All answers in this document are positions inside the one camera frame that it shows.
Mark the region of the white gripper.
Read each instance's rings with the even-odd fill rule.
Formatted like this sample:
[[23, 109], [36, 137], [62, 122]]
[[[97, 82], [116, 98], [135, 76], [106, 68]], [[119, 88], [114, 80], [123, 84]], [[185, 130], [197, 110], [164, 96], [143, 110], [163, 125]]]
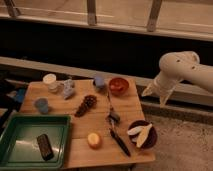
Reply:
[[172, 91], [175, 89], [176, 85], [180, 82], [179, 78], [173, 78], [166, 75], [164, 72], [160, 72], [142, 92], [141, 96], [150, 96], [155, 91], [158, 94], [163, 94], [160, 96], [160, 106], [164, 107]]

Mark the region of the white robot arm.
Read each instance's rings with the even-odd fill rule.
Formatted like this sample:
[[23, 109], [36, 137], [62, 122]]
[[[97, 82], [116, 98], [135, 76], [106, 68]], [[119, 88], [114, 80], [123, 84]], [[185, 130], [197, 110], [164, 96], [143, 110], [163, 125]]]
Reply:
[[213, 93], [213, 66], [201, 64], [194, 51], [166, 53], [159, 60], [159, 68], [159, 74], [143, 90], [142, 96], [156, 94], [161, 107], [183, 80]]

